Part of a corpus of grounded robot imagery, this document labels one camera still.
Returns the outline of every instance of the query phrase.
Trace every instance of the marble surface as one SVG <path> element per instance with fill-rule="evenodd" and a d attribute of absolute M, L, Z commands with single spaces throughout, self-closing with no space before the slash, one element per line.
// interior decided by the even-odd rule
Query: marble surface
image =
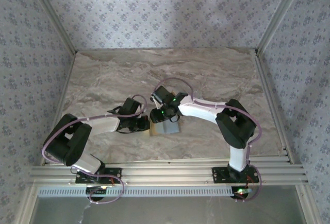
<path fill-rule="evenodd" d="M 257 118 L 263 136 L 251 153 L 275 155 L 281 143 L 261 83 L 254 51 L 238 48 L 98 50 L 78 53 L 63 113 L 93 116 L 121 105 L 134 94 L 149 99 L 158 81 L 176 76 L 187 80 L 195 97 L 210 101 L 239 100 Z M 167 81 L 175 93 L 189 91 L 184 83 Z M 154 108 L 149 101 L 147 113 Z M 194 117 L 179 121 L 180 133 L 149 136 L 149 132 L 90 136 L 86 150 L 104 162 L 229 157 L 217 125 Z"/>

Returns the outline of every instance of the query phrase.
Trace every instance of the purple cable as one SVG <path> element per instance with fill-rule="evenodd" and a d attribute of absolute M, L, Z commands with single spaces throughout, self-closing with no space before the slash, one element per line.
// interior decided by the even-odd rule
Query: purple cable
<path fill-rule="evenodd" d="M 250 199 L 247 199 L 247 200 L 240 200 L 240 201 L 242 201 L 242 202 L 246 202 L 246 201 L 251 201 L 251 200 L 255 199 L 255 198 L 259 195 L 259 193 L 260 193 L 260 191 L 261 191 L 262 180 L 261 180 L 261 174 L 260 174 L 259 170 L 258 170 L 255 166 L 250 165 L 249 157 L 250 157 L 251 144 L 254 143 L 254 142 L 256 142 L 257 140 L 259 140 L 260 137 L 261 137 L 261 134 L 262 134 L 262 128 L 261 128 L 259 122 L 258 122 L 254 117 L 252 117 L 250 114 L 248 114 L 247 112 L 244 112 L 243 110 L 241 110 L 241 109 L 239 109 L 239 108 L 231 107 L 231 106 L 227 106 L 227 105 L 212 105 L 212 104 L 205 104 L 205 103 L 201 103 L 201 102 L 198 102 L 198 101 L 194 100 L 194 98 L 193 98 L 194 88 L 192 87 L 192 85 L 190 85 L 187 81 L 185 81 L 185 80 L 183 80 L 183 79 L 181 79 L 181 78 L 178 78 L 178 77 L 168 77 L 168 78 L 165 78 L 165 79 L 161 80 L 160 82 L 158 82 L 158 84 L 157 84 L 156 87 L 154 88 L 154 91 L 157 90 L 157 88 L 158 88 L 163 82 L 165 82 L 165 81 L 167 81 L 167 80 L 171 80 L 171 79 L 182 81 L 182 82 L 184 82 L 184 83 L 190 88 L 190 90 L 191 90 L 191 93 L 190 93 L 191 100 L 192 100 L 194 103 L 196 103 L 196 104 L 198 104 L 198 105 L 201 105 L 201 106 L 205 106 L 205 107 L 216 107 L 216 108 L 217 108 L 217 107 L 220 107 L 220 108 L 228 108 L 228 109 L 231 109 L 231 110 L 238 111 L 238 112 L 244 114 L 245 116 L 247 116 L 249 119 L 251 119 L 251 120 L 255 123 L 255 125 L 258 127 L 258 136 L 256 136 L 254 139 L 252 139 L 252 140 L 251 140 L 250 142 L 248 142 L 248 144 L 247 144 L 247 149 L 246 149 L 246 163 L 247 163 L 247 165 L 253 167 L 253 168 L 256 170 L 256 172 L 257 172 L 257 174 L 258 174 L 258 177 L 259 177 L 260 185 L 259 185 L 259 188 L 258 188 L 257 192 L 255 193 L 255 195 L 253 195 Z"/>
<path fill-rule="evenodd" d="M 136 96 L 140 96 L 140 97 L 142 97 L 143 98 L 143 100 L 144 100 L 144 106 L 143 106 L 143 108 L 141 109 L 141 111 L 140 112 L 138 112 L 138 113 L 134 113 L 134 114 L 130 114 L 130 115 L 121 115 L 121 114 L 103 114 L 103 115 L 98 115 L 98 116 L 93 116 L 93 117 L 83 117 L 83 118 L 79 118 L 79 119 L 77 119 L 77 120 L 74 120 L 74 121 L 72 121 L 72 122 L 70 122 L 70 123 L 68 123 L 68 124 L 66 124 L 66 125 L 64 125 L 62 128 L 60 128 L 58 131 L 56 131 L 49 139 L 48 139 L 48 141 L 45 143 L 45 145 L 43 146 L 43 148 L 42 148 L 42 150 L 41 150 L 41 153 L 42 153 L 42 156 L 46 159 L 46 160 L 49 160 L 49 161 L 51 161 L 51 162 L 54 162 L 54 163 L 61 163 L 61 162 L 59 162 L 58 160 L 54 160 L 54 159 L 52 159 L 52 158 L 49 158 L 47 155 L 46 155 L 46 149 L 47 149 L 47 147 L 49 146 L 49 144 L 63 131 L 63 130 L 65 130 L 67 127 L 70 127 L 70 126 L 72 126 L 72 125 L 74 125 L 74 124 L 76 124 L 76 123 L 78 123 L 78 122 L 84 122 L 84 121 L 89 121 L 89 120 L 95 120 L 95 119 L 99 119 L 99 118 L 106 118 L 106 117 L 134 117 L 134 116 L 138 116 L 138 115 L 140 115 L 140 114 L 142 114 L 144 111 L 145 111 L 145 109 L 146 109 L 146 105 L 147 105 L 147 101 L 146 101 L 146 98 L 144 98 L 144 96 L 142 96 L 142 95 L 140 95 L 140 94 L 136 94 L 136 95 L 134 95 L 133 96 L 133 98 L 134 97 L 136 97 Z M 120 192 L 120 194 L 116 197 L 116 198 L 114 198 L 113 200 L 111 200 L 111 201 L 106 201 L 106 202 L 95 202 L 95 201 L 93 201 L 92 200 L 92 198 L 91 198 L 91 196 L 92 196 L 92 194 L 95 192 L 95 191 L 92 191 L 91 192 L 91 194 L 89 195 L 89 200 L 90 200 L 90 202 L 91 203 L 96 203 L 96 204 L 105 204 L 105 203 L 112 203 L 112 202 L 115 202 L 115 201 L 117 201 L 123 194 L 124 194 L 124 182 L 120 179 L 120 178 L 118 178 L 118 177 L 116 177 L 116 176 L 114 176 L 114 175 L 110 175 L 110 174 L 104 174 L 104 175 L 97 175 L 97 174 L 91 174 L 91 173 L 89 173 L 89 172 L 87 172 L 87 171 L 84 171 L 84 170 L 80 170 L 80 171 L 82 171 L 84 174 L 86 174 L 86 175 L 89 175 L 89 176 L 93 176 L 93 177 L 110 177 L 110 178 L 114 178 L 114 179 L 117 179 L 119 182 L 120 182 L 120 184 L 122 185 L 122 190 L 121 190 L 121 192 Z"/>

